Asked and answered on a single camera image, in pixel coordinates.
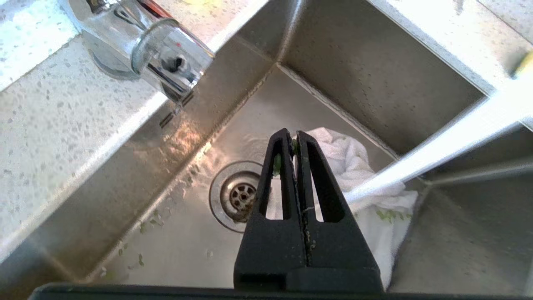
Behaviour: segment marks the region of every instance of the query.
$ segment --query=faucet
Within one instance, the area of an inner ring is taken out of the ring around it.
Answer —
[[[178,105],[213,61],[209,48],[153,0],[63,0],[96,65],[143,78]]]

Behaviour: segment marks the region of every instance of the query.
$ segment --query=speckled countertop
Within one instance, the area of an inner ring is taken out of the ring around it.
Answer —
[[[266,1],[158,3],[216,51]],[[498,18],[490,0],[369,1],[486,94],[533,49],[500,19],[519,4]],[[0,0],[0,262],[165,101],[101,73],[76,34],[57,0]]]

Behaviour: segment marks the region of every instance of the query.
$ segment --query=stainless steel sink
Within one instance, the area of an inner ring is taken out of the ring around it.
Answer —
[[[365,1],[272,0],[217,53],[180,122],[161,131],[162,107],[2,264],[0,295],[52,281],[231,288],[242,234],[210,205],[226,167],[261,164],[283,127],[327,127],[378,171],[481,97]],[[432,173],[525,157],[531,141],[517,129]],[[389,291],[523,293],[532,179],[409,182],[419,209]]]

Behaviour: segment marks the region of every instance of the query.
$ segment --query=dish towel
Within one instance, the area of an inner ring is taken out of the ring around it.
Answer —
[[[326,128],[307,133],[317,140],[344,194],[375,174],[368,164],[366,148],[356,139]],[[281,199],[280,187],[275,187],[280,185],[278,181],[279,177],[272,180],[270,198],[274,203],[267,208],[269,219],[282,219],[281,201],[274,200]],[[313,193],[314,206],[320,211],[314,184]],[[417,196],[416,191],[405,191],[405,185],[398,183],[360,199],[370,205],[361,206],[346,200],[376,259],[385,289],[391,282],[394,258],[406,236]],[[317,213],[317,219],[323,221],[320,213]]]

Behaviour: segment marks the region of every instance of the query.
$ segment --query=drain strainer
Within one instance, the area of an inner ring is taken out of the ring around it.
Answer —
[[[255,162],[236,162],[222,169],[213,179],[209,202],[213,215],[222,225],[244,232],[262,169]]]

